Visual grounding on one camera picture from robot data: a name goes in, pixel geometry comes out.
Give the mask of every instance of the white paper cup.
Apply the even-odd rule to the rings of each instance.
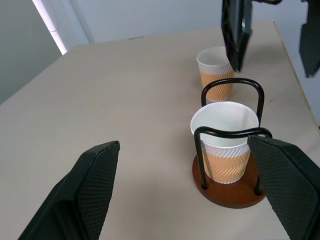
[[[222,131],[241,131],[259,126],[256,113],[249,107],[231,101],[214,102],[199,109],[191,120],[194,135],[199,127]],[[214,181],[231,184],[245,173],[250,149],[247,138],[227,139],[200,135],[204,169]]]
[[[211,47],[203,50],[196,56],[196,60],[199,65],[203,88],[213,81],[233,78],[235,76],[224,46]],[[232,91],[232,83],[222,84],[211,88],[206,97],[211,102],[221,102],[230,98]]]

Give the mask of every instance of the beige table surface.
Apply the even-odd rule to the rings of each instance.
[[[0,239],[17,239],[82,152],[119,140],[101,240],[284,240],[265,198],[209,202],[192,177],[190,120],[201,107],[196,61],[219,28],[80,46],[0,106]],[[273,22],[257,23],[241,77],[265,91],[262,126],[320,164],[320,137]],[[237,85],[231,101],[256,109]]]

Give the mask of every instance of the wooden base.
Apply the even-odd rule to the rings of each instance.
[[[243,209],[251,207],[266,196],[263,191],[257,196],[254,193],[254,188],[257,183],[258,171],[256,163],[250,154],[244,175],[240,180],[231,184],[221,184],[213,181],[206,175],[208,189],[201,187],[201,176],[198,167],[198,158],[195,156],[192,164],[192,174],[196,187],[211,202],[220,206],[231,209]]]

